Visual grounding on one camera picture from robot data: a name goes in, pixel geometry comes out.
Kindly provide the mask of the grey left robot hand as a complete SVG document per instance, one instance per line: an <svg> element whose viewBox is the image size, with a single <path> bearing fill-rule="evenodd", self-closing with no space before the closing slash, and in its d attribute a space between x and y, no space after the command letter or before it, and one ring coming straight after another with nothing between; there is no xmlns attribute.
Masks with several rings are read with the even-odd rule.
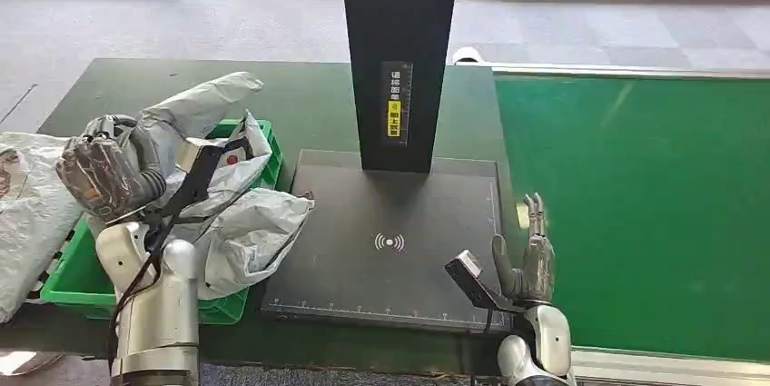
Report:
<svg viewBox="0 0 770 386"><path fill-rule="evenodd" d="M55 170L84 210L109 225L160 198L166 190L157 149L136 118L94 118L67 141Z"/></svg>

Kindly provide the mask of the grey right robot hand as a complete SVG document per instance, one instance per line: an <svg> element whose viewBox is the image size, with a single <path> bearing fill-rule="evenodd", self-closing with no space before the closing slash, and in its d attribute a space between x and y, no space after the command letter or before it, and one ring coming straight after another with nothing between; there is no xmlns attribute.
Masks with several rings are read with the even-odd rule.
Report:
<svg viewBox="0 0 770 386"><path fill-rule="evenodd" d="M495 234L491 241L501 293L511 300L550 303L555 285L555 252L547 237L544 202L539 193L526 194L524 202L529 226L521 265L515 268L511 264L501 234Z"/></svg>

